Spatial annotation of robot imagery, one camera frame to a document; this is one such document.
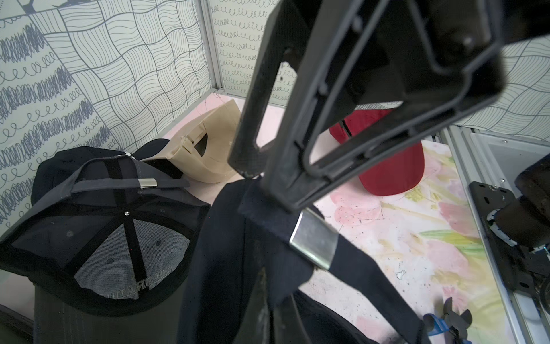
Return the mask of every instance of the screw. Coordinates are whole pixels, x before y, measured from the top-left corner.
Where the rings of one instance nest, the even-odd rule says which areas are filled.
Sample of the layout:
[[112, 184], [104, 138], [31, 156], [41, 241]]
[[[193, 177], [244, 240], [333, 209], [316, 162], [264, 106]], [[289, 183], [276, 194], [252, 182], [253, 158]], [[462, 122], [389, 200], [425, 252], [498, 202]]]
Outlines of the screw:
[[324, 97], [328, 96], [328, 85], [322, 81], [317, 92]]
[[469, 56], [476, 42], [471, 34], [467, 31], [454, 29], [440, 37], [442, 42], [445, 42], [445, 57], [448, 62], [454, 63], [462, 57]]
[[353, 18], [353, 21], [351, 22], [351, 29], [356, 34], [361, 33], [363, 30], [363, 20], [360, 16], [356, 15], [355, 18]]

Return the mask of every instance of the squiggle pattern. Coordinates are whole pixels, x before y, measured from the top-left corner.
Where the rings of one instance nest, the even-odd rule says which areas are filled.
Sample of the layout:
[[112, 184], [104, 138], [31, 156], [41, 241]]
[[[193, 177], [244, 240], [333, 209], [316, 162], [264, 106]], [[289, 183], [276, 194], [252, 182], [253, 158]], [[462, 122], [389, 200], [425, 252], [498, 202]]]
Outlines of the squiggle pattern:
[[34, 111], [34, 114], [29, 112], [27, 113], [27, 122], [23, 125], [17, 125], [16, 123], [11, 123], [9, 126], [13, 129], [13, 134], [10, 133], [10, 130], [8, 128], [4, 128], [2, 130], [2, 134], [4, 134], [5, 139], [0, 141], [0, 145], [4, 144], [6, 141], [8, 141], [9, 138], [16, 135], [18, 130], [24, 129], [29, 123], [31, 122], [37, 122], [40, 120], [41, 117], [47, 117], [48, 115], [54, 114], [56, 111], [62, 111], [65, 108], [69, 107], [71, 103], [75, 102], [76, 99], [82, 95], [82, 92], [77, 88], [76, 90], [69, 93], [69, 99], [62, 98], [59, 100], [59, 105], [57, 103], [54, 104], [53, 110], [51, 107], [46, 106], [46, 113], [42, 114], [40, 110], [36, 109]]
[[5, 62], [17, 62], [37, 53], [46, 44], [44, 36], [32, 25], [25, 25], [23, 32], [0, 40], [0, 59]]
[[234, 2], [239, 5], [254, 4], [259, 8], [276, 5], [279, 0], [218, 0], [220, 2]]
[[84, 142], [84, 146], [101, 147], [111, 137], [111, 131], [105, 125], [100, 128], [100, 131], [92, 136], [91, 139]]
[[53, 53], [50, 52], [48, 55], [42, 57], [42, 63], [40, 62], [33, 62], [31, 63], [31, 69], [32, 73], [28, 71], [27, 67], [22, 68], [22, 73], [19, 73], [17, 69], [12, 70], [13, 77], [6, 77], [5, 72], [0, 72], [0, 85], [2, 85], [6, 81], [13, 81], [15, 79], [22, 80], [27, 75], [34, 77], [36, 74], [41, 73], [43, 69], [48, 68], [51, 64], [53, 64], [55, 61], [59, 61], [59, 58]]
[[68, 70], [59, 67], [46, 80], [40, 80], [32, 85], [8, 87], [0, 91], [0, 118], [6, 119], [18, 106], [37, 101], [50, 100], [61, 94], [73, 83]]
[[237, 43], [233, 43], [233, 42], [218, 42], [217, 43], [218, 47], [220, 48], [223, 48], [223, 47], [231, 47], [231, 48], [235, 48], [235, 49], [252, 49], [254, 51], [258, 51], [259, 49], [256, 48], [255, 45], [250, 45], [248, 43], [245, 43], [245, 44], [237, 44]]
[[0, 20], [0, 29], [3, 29], [5, 28], [7, 25], [6, 24], [11, 24], [11, 23], [14, 23], [16, 22], [18, 19], [20, 19], [21, 17], [13, 17], [13, 18], [8, 18], [8, 19], [2, 19]]
[[90, 134], [94, 130], [94, 128], [99, 126], [100, 123], [103, 123], [103, 122], [101, 122], [99, 116], [94, 117], [92, 120], [90, 120], [88, 125], [79, 128], [79, 129], [82, 129], [82, 132], [78, 131], [75, 134], [71, 134], [70, 136], [63, 136], [63, 139], [60, 142], [56, 142], [56, 149], [54, 151], [43, 152], [42, 156], [46, 159], [49, 159], [61, 150], [78, 146], [78, 144], [75, 145], [73, 143], [78, 142], [80, 139], [88, 136], [88, 134]]
[[[278, 2], [211, 0], [223, 86], [228, 92], [232, 91], [231, 94], [247, 95], [267, 18]], [[277, 72], [270, 101], [286, 105], [295, 78], [296, 72], [284, 63]]]
[[253, 18], [266, 18], [270, 14], [271, 11], [251, 11], [248, 12], [245, 9], [238, 8], [238, 9], [228, 9], [227, 7], [220, 7], [220, 6], [213, 6], [211, 8], [212, 13], [215, 12], [222, 12], [227, 13], [229, 15], [243, 15], [247, 18], [253, 19]]
[[33, 181], [34, 177], [21, 183], [15, 183], [11, 188], [4, 190], [0, 194], [0, 223], [7, 220], [8, 216], [15, 210], [15, 207], [31, 195]]
[[92, 115], [94, 108], [89, 100], [66, 116], [50, 119], [33, 126], [23, 135], [21, 142], [0, 150], [0, 169], [15, 166], [33, 157], [50, 137], [78, 128]]
[[122, 150], [122, 148], [120, 148], [120, 145], [115, 139], [112, 139], [111, 142], [107, 144], [107, 149]]
[[[42, 159], [40, 159], [40, 158], [37, 158], [37, 159], [36, 159], [36, 163], [40, 164], [41, 162], [42, 162]], [[27, 164], [27, 170], [26, 170], [25, 172], [23, 172], [23, 173], [20, 173], [20, 172], [17, 170], [17, 168], [12, 168], [12, 170], [11, 170], [11, 173], [12, 173], [11, 177], [12, 177], [12, 178], [11, 178], [11, 179], [8, 178], [8, 175], [7, 175], [6, 173], [2, 173], [2, 175], [0, 175], [0, 179], [2, 179], [2, 181], [3, 181], [4, 183], [3, 183], [2, 185], [0, 185], [0, 189], [2, 189], [2, 188], [4, 187], [4, 185], [6, 185], [7, 183], [12, 182], [12, 181], [16, 180], [17, 178], [23, 177], [23, 176], [26, 175], [29, 171], [31, 171], [31, 172], [36, 172], [36, 168], [33, 168], [33, 167], [32, 167], [32, 162], [29, 162], [29, 163]]]

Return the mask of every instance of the wavy line pattern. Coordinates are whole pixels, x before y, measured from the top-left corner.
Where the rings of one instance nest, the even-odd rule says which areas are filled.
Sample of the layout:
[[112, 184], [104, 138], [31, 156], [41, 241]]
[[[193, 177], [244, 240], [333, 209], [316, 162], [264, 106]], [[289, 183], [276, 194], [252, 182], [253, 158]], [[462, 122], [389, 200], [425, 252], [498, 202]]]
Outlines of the wavy line pattern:
[[0, 170], [32, 158], [49, 138], [78, 128], [93, 112], [94, 108], [90, 101], [84, 100], [68, 115], [34, 125], [32, 130], [23, 135], [20, 142], [0, 149]]
[[210, 88], [193, 0], [102, 0], [31, 18], [125, 150]]
[[32, 85], [3, 88], [0, 91], [0, 119], [6, 119], [18, 106], [54, 98], [73, 82], [70, 73], [61, 66], [47, 79]]
[[376, 110], [376, 109], [385, 109], [385, 108], [396, 108], [399, 107], [403, 102], [402, 101], [392, 101], [386, 103], [373, 103], [373, 104], [363, 104], [357, 105], [356, 110]]
[[6, 62], [18, 62], [44, 48], [44, 36], [32, 25], [25, 25], [23, 32], [0, 40], [0, 59]]
[[503, 49], [508, 83], [499, 99], [458, 125], [550, 141], [550, 36]]

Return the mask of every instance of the black plastic part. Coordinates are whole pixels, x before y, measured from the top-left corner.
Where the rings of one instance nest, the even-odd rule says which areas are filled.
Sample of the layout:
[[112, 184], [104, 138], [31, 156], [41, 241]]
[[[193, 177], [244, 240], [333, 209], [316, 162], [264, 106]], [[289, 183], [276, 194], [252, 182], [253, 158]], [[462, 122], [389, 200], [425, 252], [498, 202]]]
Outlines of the black plastic part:
[[490, 229], [487, 215], [515, 201], [512, 191], [492, 188], [488, 184], [472, 182], [470, 193], [483, 223], [482, 235], [487, 237], [498, 271], [507, 289], [535, 297], [538, 281], [550, 275], [550, 262], [544, 252], [530, 253], [524, 246], [509, 246]]
[[202, 139], [195, 145], [195, 149], [200, 156], [203, 156], [206, 152], [206, 145], [208, 144], [208, 133], [206, 133]]
[[[265, 171], [264, 191], [287, 210], [300, 210], [492, 103], [504, 85], [499, 2], [461, 2], [449, 23], [437, 3], [324, 0], [317, 9], [318, 3], [282, 0], [267, 23], [230, 165], [246, 178]], [[457, 47], [468, 39], [475, 44]], [[256, 136], [284, 58], [298, 78], [277, 138], [259, 149]], [[310, 163], [318, 135], [357, 104], [399, 100], [399, 108]]]
[[10, 331], [21, 342], [32, 343], [33, 323], [29, 318], [0, 305], [0, 324], [5, 326], [3, 331]]
[[443, 320], [449, 326], [449, 334], [454, 340], [461, 339], [459, 342], [462, 343], [462, 340], [468, 338], [467, 328], [472, 324], [470, 310], [467, 309], [462, 314], [455, 313], [453, 311], [453, 298], [449, 297], [443, 305], [443, 313]]
[[273, 310], [273, 337], [275, 344], [311, 344], [292, 294]]
[[233, 344], [269, 344], [271, 337], [270, 318], [271, 312], [267, 306], [266, 270], [261, 269], [250, 293], [248, 305]]
[[514, 184], [536, 211], [550, 220], [550, 154], [521, 172]]
[[498, 228], [510, 239], [527, 247], [540, 247], [550, 243], [550, 222], [535, 205], [521, 196], [494, 216]]
[[541, 288], [538, 292], [539, 300], [541, 301], [541, 305], [546, 311], [546, 313], [550, 313], [550, 304], [548, 303], [550, 301], [549, 294], [550, 294], [550, 275], [546, 276], [546, 278], [541, 283]]
[[548, 33], [550, 1], [503, 0], [504, 39], [513, 43]]

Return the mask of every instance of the baseball cap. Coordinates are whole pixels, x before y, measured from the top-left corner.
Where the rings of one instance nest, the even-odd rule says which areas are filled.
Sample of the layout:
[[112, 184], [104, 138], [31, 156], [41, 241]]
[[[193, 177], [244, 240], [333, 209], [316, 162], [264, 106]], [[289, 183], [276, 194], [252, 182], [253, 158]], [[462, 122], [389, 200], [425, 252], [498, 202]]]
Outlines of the baseball cap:
[[37, 286], [35, 309], [45, 313], [35, 316], [43, 330], [35, 334], [66, 324], [59, 335], [74, 336], [76, 318], [65, 321], [71, 310], [88, 331], [101, 317], [122, 324], [128, 320], [119, 317], [158, 316], [157, 307], [177, 314], [179, 305], [167, 301], [183, 292], [210, 208], [188, 186], [122, 155], [88, 161], [40, 198], [0, 237], [0, 268]]
[[227, 163], [227, 157], [240, 115], [239, 107], [232, 99], [184, 125], [159, 153], [143, 161], [168, 160], [186, 176], [199, 182], [224, 182], [237, 173]]
[[[330, 133], [342, 144], [392, 110], [355, 110], [342, 122], [332, 126]], [[371, 194], [388, 196], [412, 189], [420, 183], [423, 174], [424, 151], [418, 142], [369, 168], [359, 175], [359, 180]]]

